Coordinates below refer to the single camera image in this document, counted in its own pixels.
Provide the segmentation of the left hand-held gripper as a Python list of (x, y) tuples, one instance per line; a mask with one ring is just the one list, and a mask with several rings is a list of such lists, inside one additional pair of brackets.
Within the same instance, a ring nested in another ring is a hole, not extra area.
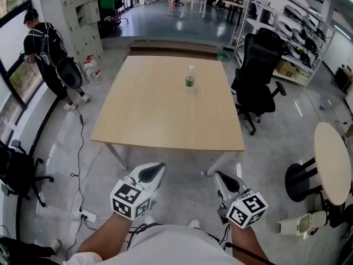
[(165, 174), (165, 163), (147, 163), (137, 166), (130, 176), (118, 180), (110, 193), (113, 212), (135, 220), (152, 207), (155, 191)]

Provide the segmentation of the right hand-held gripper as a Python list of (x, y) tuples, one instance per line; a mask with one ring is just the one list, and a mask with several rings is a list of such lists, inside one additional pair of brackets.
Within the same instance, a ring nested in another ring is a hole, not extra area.
[(259, 221), (268, 208), (262, 195), (248, 189), (245, 182), (234, 174), (216, 171), (214, 183), (218, 195), (223, 200), (232, 199), (232, 193), (241, 193), (231, 201), (229, 206), (222, 203), (218, 209), (217, 212), (223, 224), (232, 222), (239, 228), (245, 229)]

